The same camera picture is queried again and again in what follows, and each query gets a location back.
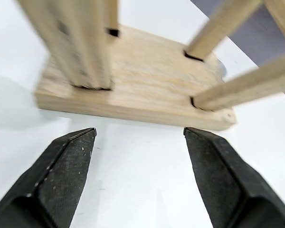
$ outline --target white surface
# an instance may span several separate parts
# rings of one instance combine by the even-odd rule
[[[122,0],[121,23],[187,43],[207,17],[189,0]],[[230,40],[216,54],[231,78],[255,64]],[[50,142],[96,127],[74,228],[210,228],[182,127],[39,110],[32,91],[48,52],[14,1],[0,0],[0,199]],[[224,132],[285,202],[285,95],[235,108]]]

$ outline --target wooden leg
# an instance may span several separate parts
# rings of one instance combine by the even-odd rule
[[[218,84],[194,96],[194,106],[219,110],[285,92],[285,55],[259,69]]]
[[[106,27],[112,36],[119,34],[118,26],[118,0],[106,0],[107,24]]]
[[[262,0],[225,0],[185,49],[185,56],[203,60],[262,5]]]
[[[110,88],[102,0],[18,0],[74,86]]]
[[[285,0],[265,0],[264,3],[285,35]]]

